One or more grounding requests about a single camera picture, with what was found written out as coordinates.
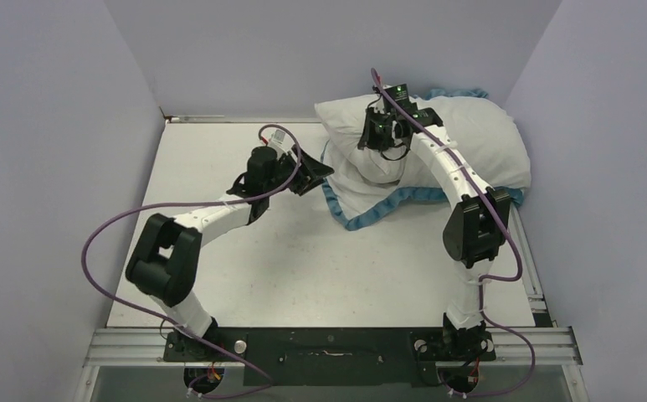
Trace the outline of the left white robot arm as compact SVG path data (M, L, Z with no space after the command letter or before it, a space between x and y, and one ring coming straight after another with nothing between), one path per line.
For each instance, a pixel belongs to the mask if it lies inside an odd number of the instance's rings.
M211 358L218 347L215 319L193 292L200 250L233 229L258 220L270 205L270 195L290 190L302 196L323 184L332 167L293 146L289 152L256 147L246 169L214 207L167 217L153 214L146 221L126 264L126 279L148 295L188 333L184 347L197 360Z

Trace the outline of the white pillowcase with blue trim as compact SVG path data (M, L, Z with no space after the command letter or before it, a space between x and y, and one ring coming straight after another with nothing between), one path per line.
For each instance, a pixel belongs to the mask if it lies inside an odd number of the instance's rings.
M376 98L361 95L315 105L329 136L321 160L335 170L323 184L323 192L332 216L349 231L377 223L407 201L447 200L417 156L358 149L365 110ZM531 186L531 163L518 127L505 110L473 96L436 96L414 102L438 113L451 141L488 184L503 187L516 205L523 204Z

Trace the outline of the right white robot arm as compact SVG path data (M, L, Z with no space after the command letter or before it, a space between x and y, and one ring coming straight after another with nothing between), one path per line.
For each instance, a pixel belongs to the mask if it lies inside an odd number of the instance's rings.
M475 346L472 332L485 329L484 284L506 242L511 197L495 189L462 156L441 117L412 102L406 85L373 88L379 99L367 106L358 148L400 150L420 159L443 190L452 208L442 233L443 245L455 262L462 284L444 314L441 347L451 358L463 358Z

